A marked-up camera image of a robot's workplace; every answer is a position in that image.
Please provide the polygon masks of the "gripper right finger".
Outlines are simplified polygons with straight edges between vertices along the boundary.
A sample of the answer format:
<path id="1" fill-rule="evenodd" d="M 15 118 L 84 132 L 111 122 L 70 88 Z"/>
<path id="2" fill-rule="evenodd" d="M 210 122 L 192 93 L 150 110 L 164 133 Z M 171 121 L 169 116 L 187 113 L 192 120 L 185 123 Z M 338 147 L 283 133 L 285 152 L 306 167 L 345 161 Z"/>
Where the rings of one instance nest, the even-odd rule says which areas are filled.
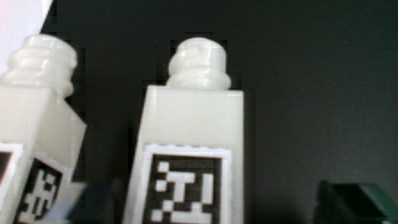
<path id="1" fill-rule="evenodd" d="M 398 204 L 377 184 L 320 182 L 319 224 L 398 224 Z"/>

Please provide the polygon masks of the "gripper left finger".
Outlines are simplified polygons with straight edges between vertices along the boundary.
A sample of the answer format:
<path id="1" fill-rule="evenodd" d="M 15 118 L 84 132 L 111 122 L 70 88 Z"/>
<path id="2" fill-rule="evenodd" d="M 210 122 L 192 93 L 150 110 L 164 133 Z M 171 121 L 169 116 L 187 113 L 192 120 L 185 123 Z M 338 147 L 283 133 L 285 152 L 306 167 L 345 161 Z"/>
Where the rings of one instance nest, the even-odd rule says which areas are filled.
<path id="1" fill-rule="evenodd" d="M 66 224 L 121 224 L 121 184 L 75 182 L 61 194 L 52 217 Z"/>

